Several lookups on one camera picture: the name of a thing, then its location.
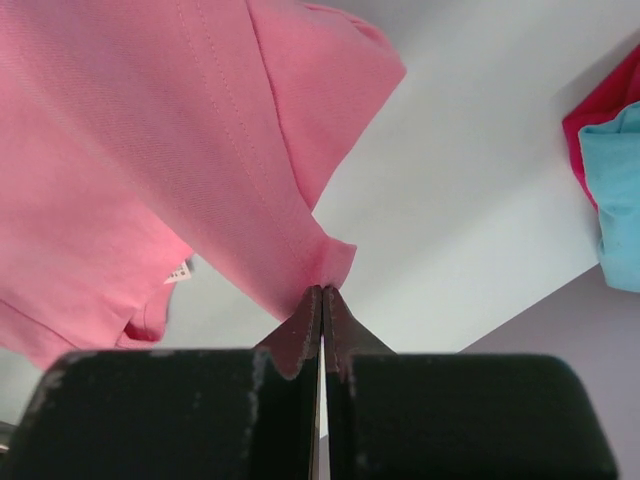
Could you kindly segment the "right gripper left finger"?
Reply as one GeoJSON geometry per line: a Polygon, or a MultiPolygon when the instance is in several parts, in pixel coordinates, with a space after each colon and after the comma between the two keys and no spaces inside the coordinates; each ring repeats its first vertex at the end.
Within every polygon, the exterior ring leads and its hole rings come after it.
{"type": "Polygon", "coordinates": [[[11,436],[11,479],[314,479],[322,291],[250,349],[76,351],[11,436]]]}

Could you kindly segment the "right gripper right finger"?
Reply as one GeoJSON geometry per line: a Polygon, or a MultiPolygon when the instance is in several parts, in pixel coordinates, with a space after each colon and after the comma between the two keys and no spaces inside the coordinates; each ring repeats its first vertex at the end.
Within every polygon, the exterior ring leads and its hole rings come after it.
{"type": "Polygon", "coordinates": [[[334,479],[615,479],[575,371],[540,354],[398,354],[323,292],[334,479]]]}

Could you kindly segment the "pink t shirt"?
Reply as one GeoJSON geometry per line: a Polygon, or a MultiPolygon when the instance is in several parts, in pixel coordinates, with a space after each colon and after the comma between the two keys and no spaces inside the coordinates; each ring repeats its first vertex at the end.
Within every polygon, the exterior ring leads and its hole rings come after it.
{"type": "Polygon", "coordinates": [[[299,1],[3,2],[2,347],[149,347],[192,255],[281,320],[341,286],[313,209],[405,72],[299,1]]]}

